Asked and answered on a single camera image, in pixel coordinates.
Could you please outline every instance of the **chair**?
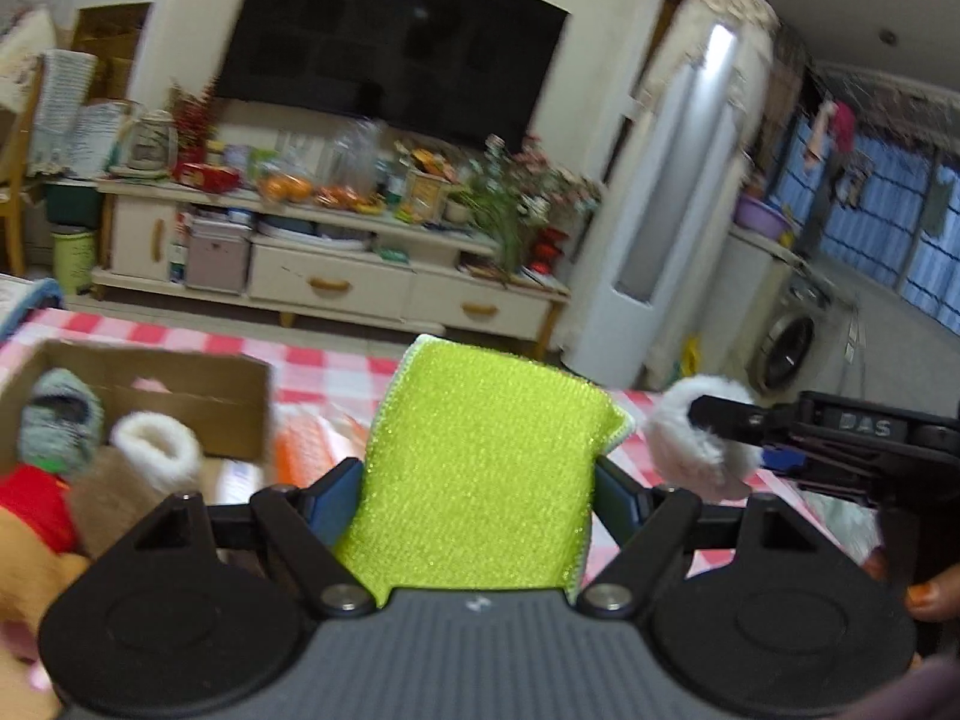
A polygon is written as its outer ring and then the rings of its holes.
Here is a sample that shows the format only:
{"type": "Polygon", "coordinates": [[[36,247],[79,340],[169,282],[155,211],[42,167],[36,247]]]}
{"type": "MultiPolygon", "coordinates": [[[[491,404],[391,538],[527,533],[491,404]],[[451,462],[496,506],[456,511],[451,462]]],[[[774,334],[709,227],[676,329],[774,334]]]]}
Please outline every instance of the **chair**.
{"type": "Polygon", "coordinates": [[[23,113],[17,117],[11,129],[8,143],[0,151],[11,150],[10,184],[0,187],[0,218],[3,218],[4,236],[7,241],[7,256],[14,276],[22,278],[27,272],[23,250],[23,175],[30,155],[30,138],[34,130],[34,114],[43,88],[43,58],[37,57],[37,69],[30,88],[30,97],[23,113]]]}

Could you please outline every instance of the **drawer handle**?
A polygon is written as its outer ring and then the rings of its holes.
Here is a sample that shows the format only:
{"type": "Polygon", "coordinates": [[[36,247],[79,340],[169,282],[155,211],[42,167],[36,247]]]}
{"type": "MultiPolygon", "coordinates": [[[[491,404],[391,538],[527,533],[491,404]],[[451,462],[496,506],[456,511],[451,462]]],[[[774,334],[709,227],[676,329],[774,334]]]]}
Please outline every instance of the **drawer handle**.
{"type": "Polygon", "coordinates": [[[490,304],[461,303],[460,307],[464,310],[464,314],[476,314],[477,317],[495,317],[500,313],[500,309],[490,304]]]}
{"type": "Polygon", "coordinates": [[[155,263],[160,261],[160,255],[162,254],[160,244],[163,242],[163,228],[165,227],[166,224],[164,224],[162,218],[154,222],[154,237],[152,237],[150,243],[150,252],[155,263]]]}
{"type": "Polygon", "coordinates": [[[316,276],[307,279],[306,283],[315,290],[323,290],[328,293],[347,293],[353,286],[349,281],[328,281],[325,278],[318,278],[316,276]]]}

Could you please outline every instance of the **yellow-green cleaning cloth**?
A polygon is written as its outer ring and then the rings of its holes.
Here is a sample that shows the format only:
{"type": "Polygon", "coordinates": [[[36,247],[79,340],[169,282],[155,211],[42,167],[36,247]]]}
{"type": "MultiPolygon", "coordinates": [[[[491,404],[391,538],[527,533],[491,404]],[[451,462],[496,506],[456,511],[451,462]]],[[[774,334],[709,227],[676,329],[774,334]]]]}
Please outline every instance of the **yellow-green cleaning cloth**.
{"type": "Polygon", "coordinates": [[[379,605],[394,587],[572,595],[589,547],[593,460],[633,427],[582,379],[420,336],[373,420],[337,557],[379,605]]]}

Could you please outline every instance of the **white fluffy slipper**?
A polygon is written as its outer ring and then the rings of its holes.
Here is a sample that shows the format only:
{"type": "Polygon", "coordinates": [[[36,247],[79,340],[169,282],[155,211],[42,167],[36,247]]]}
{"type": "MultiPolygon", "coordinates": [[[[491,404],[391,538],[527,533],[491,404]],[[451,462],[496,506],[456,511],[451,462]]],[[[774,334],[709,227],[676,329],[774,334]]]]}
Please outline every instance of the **white fluffy slipper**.
{"type": "Polygon", "coordinates": [[[688,412],[701,395],[754,402],[743,385],[719,376],[680,379],[661,396],[643,425],[650,458],[667,483],[706,501],[746,498],[751,490],[744,480],[760,467],[762,450],[694,427],[688,412]]]}
{"type": "Polygon", "coordinates": [[[195,484],[203,451],[193,431],[164,413],[134,412],[113,426],[110,442],[160,493],[195,484]]]}

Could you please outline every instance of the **tv stand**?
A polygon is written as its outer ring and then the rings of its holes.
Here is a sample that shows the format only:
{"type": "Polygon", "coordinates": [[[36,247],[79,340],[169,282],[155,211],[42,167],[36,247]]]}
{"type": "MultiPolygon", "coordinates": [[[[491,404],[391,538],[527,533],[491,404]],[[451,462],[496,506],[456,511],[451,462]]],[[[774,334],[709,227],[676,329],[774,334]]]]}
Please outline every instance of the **tv stand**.
{"type": "Polygon", "coordinates": [[[297,316],[384,327],[410,333],[445,333],[448,327],[519,338],[542,359],[568,295],[539,286],[504,285],[457,269],[461,252],[491,256],[496,242],[485,235],[426,230],[392,215],[377,217],[312,205],[264,203],[253,191],[207,194],[179,184],[104,180],[100,266],[93,295],[107,289],[227,303],[275,311],[284,327],[297,316]],[[251,237],[246,289],[200,290],[170,281],[170,245],[181,204],[239,208],[258,214],[303,218],[376,233],[383,247],[406,251],[409,263],[386,262],[369,251],[325,250],[251,237]]]}

